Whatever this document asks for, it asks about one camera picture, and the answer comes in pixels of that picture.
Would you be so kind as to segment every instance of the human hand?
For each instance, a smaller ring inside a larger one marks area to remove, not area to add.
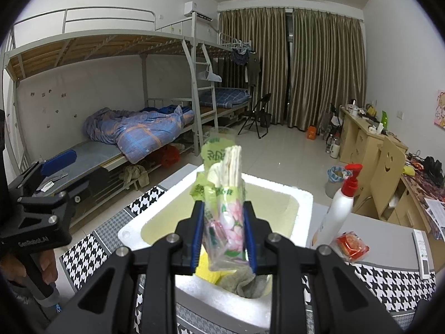
[[[46,284],[51,284],[57,280],[56,257],[53,250],[43,251],[39,258],[42,268],[42,279]],[[26,269],[23,264],[11,254],[7,254],[0,260],[0,269],[2,269],[6,279],[22,284],[26,277]]]

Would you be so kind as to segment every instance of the pink poster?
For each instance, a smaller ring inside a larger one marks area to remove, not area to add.
[[[434,123],[445,129],[445,92],[439,91]]]

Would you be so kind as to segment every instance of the red pump head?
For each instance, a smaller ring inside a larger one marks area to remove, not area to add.
[[[352,176],[347,178],[343,186],[341,187],[341,192],[348,197],[354,197],[355,191],[359,188],[359,181],[357,179],[357,176],[359,175],[360,171],[362,170],[363,166],[361,164],[348,164],[346,167],[344,167],[346,170],[352,171]]]

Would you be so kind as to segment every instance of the white lotion bottle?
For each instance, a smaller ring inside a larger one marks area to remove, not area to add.
[[[348,164],[345,169],[352,171],[352,176],[343,182],[343,186],[335,193],[326,216],[315,232],[311,248],[329,245],[338,235],[344,221],[351,213],[354,205],[354,194],[359,187],[357,176],[362,170],[361,164]]]

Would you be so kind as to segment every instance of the curtain rod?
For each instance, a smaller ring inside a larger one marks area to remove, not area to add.
[[[222,10],[222,11],[219,11],[219,12],[223,12],[223,11],[234,11],[234,10],[244,10],[244,9],[256,9],[256,8],[262,8],[262,7],[267,7],[267,8],[270,8],[270,7],[280,7],[280,8],[283,8],[283,9],[303,9],[303,10],[320,11],[320,12],[326,12],[326,13],[328,13],[328,14],[334,14],[334,15],[344,16],[344,17],[347,17],[347,18],[350,18],[350,19],[359,20],[359,21],[362,22],[362,23],[364,22],[363,19],[358,19],[358,18],[355,18],[355,17],[353,17],[353,16],[348,16],[348,15],[338,14],[338,13],[336,13],[336,12],[332,12],[332,11],[326,11],[326,10],[320,10],[320,9],[311,9],[311,8],[308,8],[308,7],[292,7],[292,6],[255,6],[255,7],[242,7],[242,8],[240,8],[240,9],[228,9],[228,10]]]

